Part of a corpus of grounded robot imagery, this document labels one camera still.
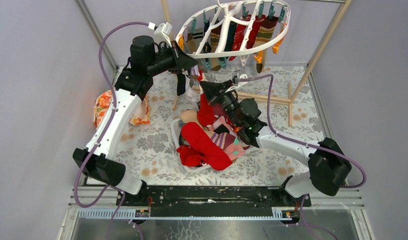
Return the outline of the red white sock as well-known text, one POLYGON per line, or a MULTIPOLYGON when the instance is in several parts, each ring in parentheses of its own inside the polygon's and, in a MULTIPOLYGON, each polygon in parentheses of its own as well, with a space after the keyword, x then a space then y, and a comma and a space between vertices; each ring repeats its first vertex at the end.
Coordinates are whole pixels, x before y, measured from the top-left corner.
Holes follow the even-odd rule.
POLYGON ((197 113, 197 119, 201 126, 207 127, 209 130, 214 130, 213 124, 218 119, 219 115, 214 114, 214 109, 208 104, 206 95, 204 94, 201 83, 206 81, 205 75, 202 70, 199 71, 199 88, 200 88, 200 108, 197 113))

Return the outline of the white sock black stripes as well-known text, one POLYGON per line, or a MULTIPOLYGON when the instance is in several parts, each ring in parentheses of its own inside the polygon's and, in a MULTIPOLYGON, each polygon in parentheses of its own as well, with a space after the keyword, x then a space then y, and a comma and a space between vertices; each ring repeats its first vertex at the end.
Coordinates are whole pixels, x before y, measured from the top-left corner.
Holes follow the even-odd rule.
POLYGON ((190 102, 198 102, 200 99, 200 94, 193 90, 191 84, 190 77, 185 75, 185 94, 186 99, 190 102))

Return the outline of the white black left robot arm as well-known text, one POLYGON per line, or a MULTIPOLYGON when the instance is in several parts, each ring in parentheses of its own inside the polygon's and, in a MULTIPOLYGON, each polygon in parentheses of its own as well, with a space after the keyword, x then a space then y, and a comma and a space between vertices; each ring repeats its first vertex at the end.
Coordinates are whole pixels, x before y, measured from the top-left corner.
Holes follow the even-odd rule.
POLYGON ((127 173, 126 166, 115 161, 120 139, 133 113, 141 106, 153 86, 153 78, 166 71, 181 75, 198 64, 177 42, 156 44, 150 36, 132 40, 129 66, 122 70, 112 94, 110 106, 94 137, 85 148, 73 152, 75 163, 87 177, 128 193, 136 206, 147 199, 143 181, 127 173))

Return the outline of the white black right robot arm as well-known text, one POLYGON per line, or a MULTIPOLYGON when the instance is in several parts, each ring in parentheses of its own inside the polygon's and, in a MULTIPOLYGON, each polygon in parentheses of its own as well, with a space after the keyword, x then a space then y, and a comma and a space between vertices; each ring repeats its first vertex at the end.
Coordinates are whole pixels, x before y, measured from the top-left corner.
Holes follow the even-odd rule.
POLYGON ((261 111, 254 98, 238 100, 230 90, 233 82, 200 82, 208 104, 219 106, 237 129, 240 140, 250 146, 269 149, 300 161, 308 171, 288 177, 278 193, 280 203, 291 206, 299 197, 314 192, 335 196, 352 169, 338 144, 331 138, 306 143, 292 135, 276 131, 259 119, 261 111))

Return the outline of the white oval clip hanger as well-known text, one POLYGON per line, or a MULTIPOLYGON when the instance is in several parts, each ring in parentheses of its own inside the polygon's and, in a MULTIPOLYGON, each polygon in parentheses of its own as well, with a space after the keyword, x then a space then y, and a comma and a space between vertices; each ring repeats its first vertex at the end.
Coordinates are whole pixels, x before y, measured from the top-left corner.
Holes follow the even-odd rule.
POLYGON ((198 17, 204 18, 203 36, 189 51, 194 59, 221 59, 239 57, 244 65, 249 55, 257 63, 264 52, 272 48, 274 54, 289 30, 291 8, 283 0, 271 0, 268 15, 264 15, 266 0, 216 2, 193 14, 175 37, 176 43, 186 46, 188 37, 198 32, 198 17))

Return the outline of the large red sock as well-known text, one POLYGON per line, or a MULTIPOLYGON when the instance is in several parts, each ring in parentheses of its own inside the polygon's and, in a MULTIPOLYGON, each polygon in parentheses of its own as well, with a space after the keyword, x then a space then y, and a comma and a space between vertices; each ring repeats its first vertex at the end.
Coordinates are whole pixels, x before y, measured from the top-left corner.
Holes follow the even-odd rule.
POLYGON ((177 148, 181 163, 186 167, 196 167, 206 163, 217 171, 222 171, 232 165, 232 160, 216 146, 198 124, 187 123, 181 129, 181 136, 189 145, 177 148))

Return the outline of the white laundry basket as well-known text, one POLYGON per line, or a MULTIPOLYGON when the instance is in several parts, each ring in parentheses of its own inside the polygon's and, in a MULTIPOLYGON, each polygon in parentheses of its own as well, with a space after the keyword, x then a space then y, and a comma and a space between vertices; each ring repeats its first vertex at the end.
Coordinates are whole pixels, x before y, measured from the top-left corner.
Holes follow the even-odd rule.
POLYGON ((240 141, 225 116, 208 114, 188 109, 171 126, 180 161, 190 172, 207 168, 223 171, 250 148, 240 141))

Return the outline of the dark teal hanging sock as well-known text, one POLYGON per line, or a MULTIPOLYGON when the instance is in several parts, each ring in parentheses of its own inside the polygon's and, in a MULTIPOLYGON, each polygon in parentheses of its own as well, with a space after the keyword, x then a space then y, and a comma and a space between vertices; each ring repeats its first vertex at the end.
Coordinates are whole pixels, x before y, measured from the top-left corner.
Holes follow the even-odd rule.
POLYGON ((228 28, 228 34, 227 34, 227 39, 226 39, 226 44, 224 48, 224 52, 230 52, 233 48, 234 44, 234 35, 236 32, 236 27, 237 24, 233 21, 230 22, 229 28, 228 28))

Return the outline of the red patterned hanging sock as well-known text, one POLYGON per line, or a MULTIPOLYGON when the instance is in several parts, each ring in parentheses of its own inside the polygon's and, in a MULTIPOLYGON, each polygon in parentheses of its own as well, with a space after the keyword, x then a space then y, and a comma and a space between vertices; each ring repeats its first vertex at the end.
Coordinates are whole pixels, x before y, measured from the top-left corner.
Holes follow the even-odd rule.
POLYGON ((246 30, 247 26, 242 25, 242 24, 237 24, 236 31, 234 34, 233 38, 233 45, 232 45, 232 51, 238 51, 242 45, 243 39, 244 39, 244 33, 246 30))

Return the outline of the olive striped hanging sock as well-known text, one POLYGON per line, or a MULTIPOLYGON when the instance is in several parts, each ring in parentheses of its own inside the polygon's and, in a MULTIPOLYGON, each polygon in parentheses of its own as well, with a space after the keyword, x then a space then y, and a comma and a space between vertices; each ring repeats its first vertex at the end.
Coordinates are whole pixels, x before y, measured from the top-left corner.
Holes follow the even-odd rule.
MULTIPOLYGON (((267 17, 262 21, 257 32, 253 47, 259 47, 272 39, 278 19, 279 18, 277 16, 272 16, 271 18, 267 17)), ((267 57, 266 49, 259 51, 255 56, 257 73, 260 73, 262 71, 266 62, 266 57, 267 57)))

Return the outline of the floral orange fabric bag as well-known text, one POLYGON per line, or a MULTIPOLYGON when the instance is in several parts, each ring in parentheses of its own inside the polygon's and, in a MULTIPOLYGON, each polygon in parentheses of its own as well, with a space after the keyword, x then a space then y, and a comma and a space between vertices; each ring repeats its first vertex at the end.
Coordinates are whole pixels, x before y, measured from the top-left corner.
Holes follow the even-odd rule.
MULTIPOLYGON (((111 101, 112 93, 110 90, 105 91, 96 99, 93 120, 96 129, 98 129, 98 127, 102 123, 103 118, 105 117, 106 112, 110 107, 111 101)), ((148 96, 144 98, 140 107, 135 110, 135 112, 133 113, 129 120, 129 123, 134 126, 150 124, 150 107, 148 96)))

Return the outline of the wooden hanger stand frame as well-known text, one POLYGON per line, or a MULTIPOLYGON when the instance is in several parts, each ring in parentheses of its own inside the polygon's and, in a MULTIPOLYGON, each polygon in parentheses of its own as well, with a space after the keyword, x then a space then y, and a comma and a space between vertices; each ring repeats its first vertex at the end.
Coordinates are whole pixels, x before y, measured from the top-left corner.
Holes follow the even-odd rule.
MULTIPOLYGON (((225 4, 220 4, 219 1, 216 1, 215 5, 209 6, 207 8, 204 8, 200 11, 198 11, 197 13, 193 14, 183 25, 183 27, 180 29, 180 32, 176 35, 173 36, 173 34, 170 34, 169 37, 171 39, 174 39, 174 41, 176 41, 177 43, 181 43, 182 41, 180 40, 182 37, 187 37, 186 34, 183 34, 184 30, 187 29, 188 25, 190 22, 192 22, 192 20, 194 18, 196 18, 196 16, 199 15, 204 15, 204 13, 215 9, 216 12, 214 14, 214 17, 218 17, 221 13, 221 11, 224 11, 224 18, 222 20, 220 20, 219 23, 215 23, 215 19, 210 23, 210 27, 209 30, 212 30, 220 25, 225 25, 225 24, 229 24, 230 22, 236 22, 240 25, 246 25, 247 28, 247 32, 245 32, 245 38, 242 42, 241 48, 239 51, 236 52, 221 52, 221 51, 217 51, 216 53, 205 53, 205 54, 201 54, 201 50, 203 48, 203 44, 204 41, 207 40, 207 38, 209 37, 209 32, 206 32, 204 34, 203 40, 200 42, 200 45, 197 49, 197 53, 192 54, 191 56, 194 58, 218 58, 218 57, 223 57, 225 55, 229 56, 229 55, 238 55, 240 57, 241 63, 242 65, 244 65, 247 62, 248 56, 249 54, 254 54, 254 53, 258 53, 259 51, 263 51, 264 49, 267 49, 269 47, 272 48, 272 46, 278 41, 278 39, 274 38, 271 41, 255 47, 255 48, 251 48, 251 49, 245 49, 245 43, 247 43, 248 41, 248 35, 250 34, 251 31, 251 25, 253 24, 253 22, 255 21, 255 13, 252 13, 251 16, 251 20, 250 21, 243 21, 240 19, 236 19, 234 17, 235 14, 238 13, 237 9, 230 9, 230 6, 235 6, 235 7, 240 7, 241 5, 246 5, 246 4, 255 4, 255 9, 254 11, 257 11, 257 7, 258 5, 261 3, 261 0, 246 0, 246 1, 236 1, 236 2, 229 2, 229 3, 225 3, 225 4)), ((351 4, 350 0, 334 0, 332 1, 333 3, 338 3, 340 4, 338 10, 336 11, 331 23, 328 26, 328 29, 326 30, 326 32, 324 33, 320 43, 317 46, 317 49, 315 50, 312 58, 310 59, 307 69, 303 75, 303 77, 301 78, 297 88, 295 89, 294 92, 291 91, 291 87, 292 85, 289 84, 288 85, 288 97, 287 98, 281 98, 281 97, 272 97, 271 95, 271 91, 269 91, 269 93, 267 95, 257 95, 257 94, 250 94, 250 93, 243 93, 243 92, 239 92, 238 96, 241 98, 248 98, 248 97, 252 97, 252 98, 256 98, 256 100, 260 101, 260 102, 268 102, 268 103, 273 103, 273 104, 278 104, 278 105, 285 105, 288 106, 288 125, 289 127, 292 126, 292 108, 293 108, 293 103, 295 102, 295 99, 298 95, 298 93, 301 91, 302 86, 304 85, 304 83, 306 82, 307 78, 310 76, 310 74, 313 71, 314 66, 316 65, 316 63, 318 62, 320 56, 322 55, 324 49, 326 48, 326 46, 328 45, 329 40, 331 39, 333 33, 335 32, 338 24, 340 23, 343 15, 345 14, 345 12, 347 11, 349 5, 351 4)), ((287 13, 285 13, 285 16, 283 18, 282 23, 287 23, 288 24, 288 28, 286 29, 286 31, 289 31, 289 21, 290 21, 290 15, 291 15, 291 10, 290 10, 290 6, 288 5, 288 3, 282 1, 282 0, 276 0, 275 1, 276 4, 281 4, 284 5, 287 9, 287 13)))

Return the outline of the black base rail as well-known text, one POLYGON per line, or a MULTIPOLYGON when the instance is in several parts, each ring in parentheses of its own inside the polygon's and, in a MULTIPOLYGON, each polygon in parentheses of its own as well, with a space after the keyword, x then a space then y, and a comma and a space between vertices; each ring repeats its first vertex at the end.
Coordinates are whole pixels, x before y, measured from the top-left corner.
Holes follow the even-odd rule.
POLYGON ((274 208, 299 210, 311 201, 282 187, 149 185, 136 195, 118 193, 118 204, 144 207, 152 217, 273 217, 274 208))

